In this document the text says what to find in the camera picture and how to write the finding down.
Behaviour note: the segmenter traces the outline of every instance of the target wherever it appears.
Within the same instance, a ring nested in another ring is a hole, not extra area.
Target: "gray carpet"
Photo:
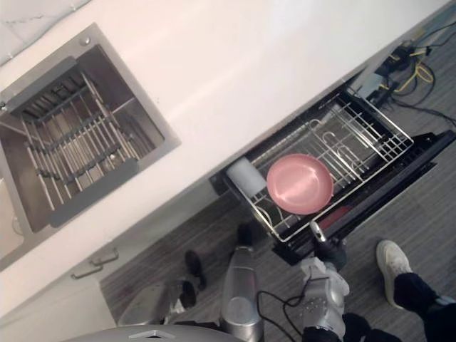
[[[456,39],[436,48],[426,63],[433,68],[437,84],[423,106],[440,110],[456,118]],[[420,83],[417,91],[404,100],[413,103],[428,85]],[[440,118],[394,105],[385,112],[411,135],[450,129]],[[350,284],[346,311],[365,316],[371,326],[397,335],[404,342],[425,341],[420,319],[407,311],[394,309],[383,297],[383,279],[375,263],[375,246],[381,239],[396,241],[410,259],[412,268],[436,291],[456,297],[456,143],[441,154],[438,166],[419,183],[396,197],[387,207],[362,223],[348,237],[349,263],[341,272]],[[179,320],[216,321],[219,294],[229,255],[236,241],[240,222],[252,217],[230,195],[223,196],[193,219],[177,228],[157,244],[105,279],[102,290],[118,319],[129,301],[141,288],[154,281],[175,279],[185,274],[183,255],[194,249],[202,258],[208,287],[198,295],[198,303]],[[286,298],[298,294],[302,274],[270,250],[270,241],[259,235],[255,262],[261,288]],[[265,298],[262,310],[291,332],[279,303]],[[301,324],[299,310],[291,312]],[[294,332],[292,335],[299,341]],[[266,341],[285,341],[275,327],[266,324]]]

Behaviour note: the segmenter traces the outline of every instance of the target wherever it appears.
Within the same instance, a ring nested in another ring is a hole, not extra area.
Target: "jeans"
[[[417,274],[400,274],[394,281],[394,301],[404,309],[415,312],[425,326],[427,342],[456,341],[456,304],[439,303],[439,296]],[[344,342],[400,342],[400,339],[378,329],[357,315],[344,315]]]

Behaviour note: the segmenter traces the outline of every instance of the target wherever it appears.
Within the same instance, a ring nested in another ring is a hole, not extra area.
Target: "wire dish rack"
[[[21,110],[25,147],[52,210],[154,146],[126,134],[82,71],[72,71]]]
[[[311,220],[327,215],[385,167],[408,150],[413,140],[368,101],[338,93],[307,121],[296,119],[286,134],[266,144],[251,163],[266,177],[271,165],[284,155],[304,153],[322,161],[331,173],[333,197],[320,212],[297,215],[286,212],[263,189],[249,198],[237,188],[255,217],[280,242],[287,242],[307,228]]]

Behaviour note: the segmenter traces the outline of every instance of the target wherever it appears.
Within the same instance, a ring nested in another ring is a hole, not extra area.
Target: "drawer handle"
[[[91,274],[94,274],[94,273],[97,273],[99,271],[102,271],[103,270],[103,265],[95,265],[95,264],[92,264],[93,266],[95,266],[94,269],[90,270],[89,272],[86,272],[86,273],[82,273],[82,274],[71,274],[71,278],[74,279],[74,280],[78,280],[78,279],[81,279],[81,278],[84,278],[85,276],[90,276]]]
[[[91,260],[90,263],[93,265],[93,266],[102,266],[104,264],[107,264],[109,262],[113,262],[117,259],[119,259],[119,252],[116,248],[113,248],[113,253],[114,253],[114,256],[112,256],[111,258],[107,258],[107,259],[97,259],[97,260]]]

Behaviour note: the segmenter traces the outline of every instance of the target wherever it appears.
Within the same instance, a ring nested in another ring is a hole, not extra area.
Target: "sink basin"
[[[0,175],[0,259],[24,242],[19,221],[3,177]]]
[[[95,24],[0,104],[0,271],[180,144]]]

